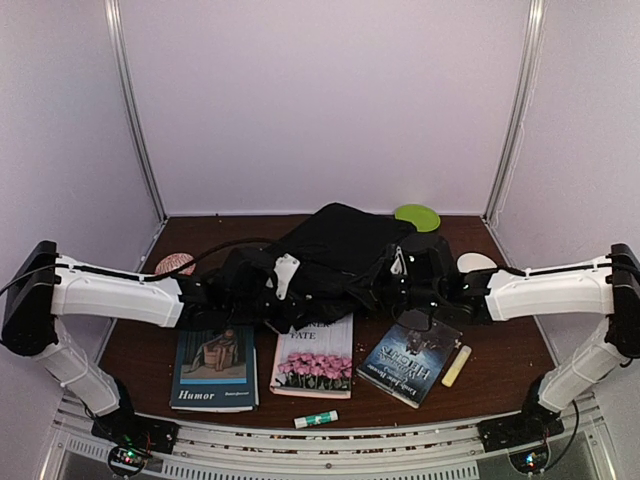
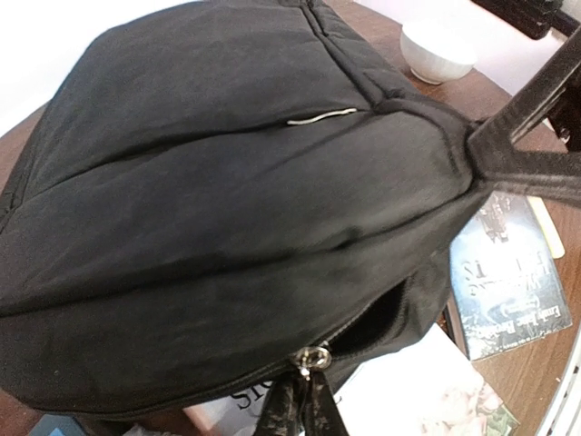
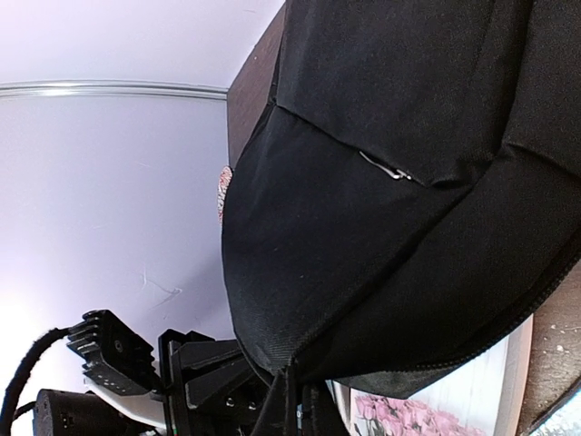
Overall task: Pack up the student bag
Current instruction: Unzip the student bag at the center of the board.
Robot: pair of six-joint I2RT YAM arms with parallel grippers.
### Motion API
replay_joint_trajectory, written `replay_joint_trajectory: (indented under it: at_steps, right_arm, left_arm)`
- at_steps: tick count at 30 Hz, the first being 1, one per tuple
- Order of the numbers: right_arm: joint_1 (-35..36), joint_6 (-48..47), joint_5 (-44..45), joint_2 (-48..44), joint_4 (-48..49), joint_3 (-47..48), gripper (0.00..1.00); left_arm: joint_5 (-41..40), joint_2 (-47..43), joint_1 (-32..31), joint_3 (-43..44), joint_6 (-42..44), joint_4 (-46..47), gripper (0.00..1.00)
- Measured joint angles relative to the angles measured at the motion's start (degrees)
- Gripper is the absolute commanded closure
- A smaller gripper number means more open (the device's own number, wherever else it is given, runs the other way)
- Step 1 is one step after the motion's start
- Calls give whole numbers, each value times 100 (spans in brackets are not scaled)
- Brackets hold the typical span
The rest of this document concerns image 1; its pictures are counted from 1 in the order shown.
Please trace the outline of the black student backpack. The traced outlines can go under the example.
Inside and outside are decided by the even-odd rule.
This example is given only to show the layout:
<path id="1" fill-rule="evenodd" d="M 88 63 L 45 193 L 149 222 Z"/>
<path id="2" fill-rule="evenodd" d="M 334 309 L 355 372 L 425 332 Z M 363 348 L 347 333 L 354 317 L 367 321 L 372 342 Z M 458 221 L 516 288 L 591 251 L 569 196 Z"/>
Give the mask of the black student backpack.
<path id="1" fill-rule="evenodd" d="M 417 232 L 409 222 L 341 203 L 322 207 L 265 252 L 299 261 L 285 300 L 266 323 L 286 334 L 312 323 L 331 324 L 375 304 L 371 284 L 401 240 Z"/>

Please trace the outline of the pink roses Designer Fate book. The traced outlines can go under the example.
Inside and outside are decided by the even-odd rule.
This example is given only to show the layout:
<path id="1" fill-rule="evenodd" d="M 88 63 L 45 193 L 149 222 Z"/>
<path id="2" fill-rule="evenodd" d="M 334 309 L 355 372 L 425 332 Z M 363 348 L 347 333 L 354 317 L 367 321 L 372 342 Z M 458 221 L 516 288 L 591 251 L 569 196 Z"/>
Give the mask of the pink roses Designer Fate book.
<path id="1" fill-rule="evenodd" d="M 285 396 L 349 399 L 353 325 L 349 314 L 329 325 L 312 323 L 279 335 L 270 391 Z"/>

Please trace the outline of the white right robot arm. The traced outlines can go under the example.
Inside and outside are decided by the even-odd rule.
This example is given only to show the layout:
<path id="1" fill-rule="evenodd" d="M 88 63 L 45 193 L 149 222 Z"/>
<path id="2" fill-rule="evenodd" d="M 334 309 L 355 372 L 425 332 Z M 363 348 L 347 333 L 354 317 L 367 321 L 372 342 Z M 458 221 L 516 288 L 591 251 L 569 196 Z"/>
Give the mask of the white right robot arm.
<path id="1" fill-rule="evenodd" d="M 581 263 L 518 270 L 476 252 L 453 257 L 444 238 L 414 234 L 380 264 L 363 283 L 392 314 L 422 309 L 479 324 L 535 315 L 603 315 L 569 359 L 531 384 L 512 423 L 519 440 L 535 440 L 577 396 L 639 356 L 639 261 L 625 244 Z"/>

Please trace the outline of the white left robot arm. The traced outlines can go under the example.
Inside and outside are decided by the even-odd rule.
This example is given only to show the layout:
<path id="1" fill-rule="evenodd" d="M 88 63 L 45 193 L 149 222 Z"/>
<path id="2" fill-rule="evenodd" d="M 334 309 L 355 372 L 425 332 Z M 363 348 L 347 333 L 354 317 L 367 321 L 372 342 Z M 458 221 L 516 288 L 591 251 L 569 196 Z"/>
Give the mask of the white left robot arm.
<path id="1" fill-rule="evenodd" d="M 13 279 L 6 297 L 1 343 L 31 357 L 74 393 L 123 444 L 137 442 L 144 424 L 126 401 L 126 389 L 102 371 L 61 322 L 68 315 L 119 318 L 182 331 L 223 329 L 259 321 L 284 304 L 300 261 L 279 258 L 244 242 L 232 243 L 240 264 L 229 277 L 207 279 L 180 268 L 159 275 L 106 269 L 58 253 L 40 242 Z"/>

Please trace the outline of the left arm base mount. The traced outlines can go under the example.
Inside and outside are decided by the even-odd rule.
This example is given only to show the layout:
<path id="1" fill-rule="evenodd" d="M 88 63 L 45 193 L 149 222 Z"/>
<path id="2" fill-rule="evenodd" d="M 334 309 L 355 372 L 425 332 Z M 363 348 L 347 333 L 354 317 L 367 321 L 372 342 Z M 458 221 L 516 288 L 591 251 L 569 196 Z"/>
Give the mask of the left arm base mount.
<path id="1" fill-rule="evenodd" d="M 179 433 L 172 421 L 134 415 L 128 422 L 114 422 L 105 417 L 93 421 L 91 434 L 141 452 L 171 454 Z"/>

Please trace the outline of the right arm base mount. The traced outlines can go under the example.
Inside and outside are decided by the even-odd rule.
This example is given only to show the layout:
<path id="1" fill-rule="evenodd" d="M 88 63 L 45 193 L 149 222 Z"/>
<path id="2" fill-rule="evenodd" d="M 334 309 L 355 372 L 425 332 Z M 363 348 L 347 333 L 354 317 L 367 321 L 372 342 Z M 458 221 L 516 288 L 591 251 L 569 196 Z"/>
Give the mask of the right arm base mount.
<path id="1" fill-rule="evenodd" d="M 549 436 L 562 434 L 565 430 L 556 414 L 525 412 L 483 420 L 477 424 L 477 429 L 486 452 L 543 442 Z"/>

